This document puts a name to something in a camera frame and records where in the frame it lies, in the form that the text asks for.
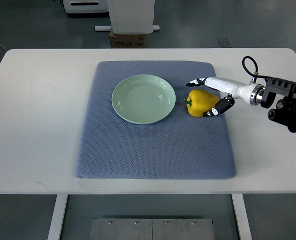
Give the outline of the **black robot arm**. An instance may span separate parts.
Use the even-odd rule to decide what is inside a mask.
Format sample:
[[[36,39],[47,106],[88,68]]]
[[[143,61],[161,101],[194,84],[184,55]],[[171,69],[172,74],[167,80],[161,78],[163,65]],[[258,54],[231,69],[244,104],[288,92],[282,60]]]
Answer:
[[[242,59],[243,69],[252,76],[251,84],[258,78],[264,79],[265,86],[256,85],[250,94],[250,104],[269,109],[268,119],[284,125],[296,133],[296,82],[260,75],[258,65],[251,56]]]

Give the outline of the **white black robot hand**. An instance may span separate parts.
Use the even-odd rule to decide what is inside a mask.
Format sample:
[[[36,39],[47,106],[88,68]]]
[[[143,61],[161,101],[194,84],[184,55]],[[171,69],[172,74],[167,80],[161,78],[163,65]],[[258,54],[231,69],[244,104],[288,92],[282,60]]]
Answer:
[[[264,87],[257,83],[245,84],[218,77],[198,78],[190,81],[186,86],[207,86],[213,90],[227,94],[226,97],[219,99],[218,103],[211,110],[204,113],[203,117],[213,117],[223,114],[234,105],[235,99],[239,98],[252,106],[256,106],[260,103],[262,98],[261,91],[264,90]]]

